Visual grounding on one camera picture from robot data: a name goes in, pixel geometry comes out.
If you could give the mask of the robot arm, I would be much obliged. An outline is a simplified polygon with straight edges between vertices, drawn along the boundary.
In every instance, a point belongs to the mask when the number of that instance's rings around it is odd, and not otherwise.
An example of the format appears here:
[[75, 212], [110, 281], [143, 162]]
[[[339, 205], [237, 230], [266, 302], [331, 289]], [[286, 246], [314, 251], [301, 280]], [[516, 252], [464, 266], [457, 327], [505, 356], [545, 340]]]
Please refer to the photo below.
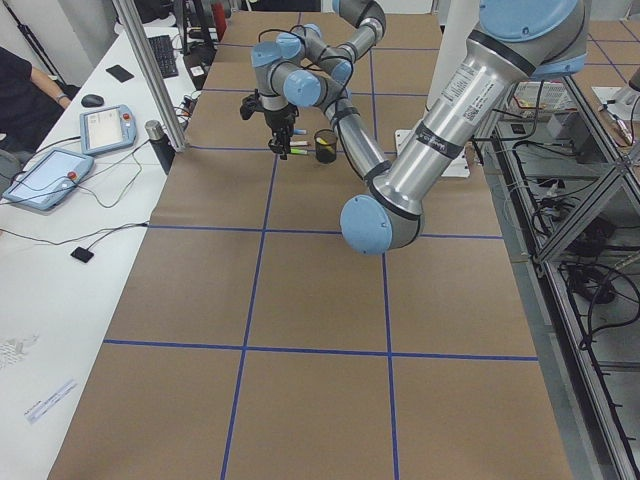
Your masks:
[[355, 28], [346, 42], [333, 47], [313, 24], [282, 31], [274, 41], [261, 41], [251, 51], [257, 86], [240, 107], [244, 120], [260, 112], [271, 129], [270, 149], [285, 159], [301, 108], [316, 107], [340, 131], [355, 121], [347, 85], [355, 63], [380, 42], [386, 17], [375, 1], [335, 1], [334, 12]]
[[528, 79], [572, 74], [586, 58], [587, 1], [481, 1], [466, 55], [389, 161], [334, 76], [278, 59], [265, 83], [285, 105], [317, 107], [329, 119], [367, 191], [345, 203], [341, 233], [362, 254], [412, 243], [422, 202], [506, 92]]

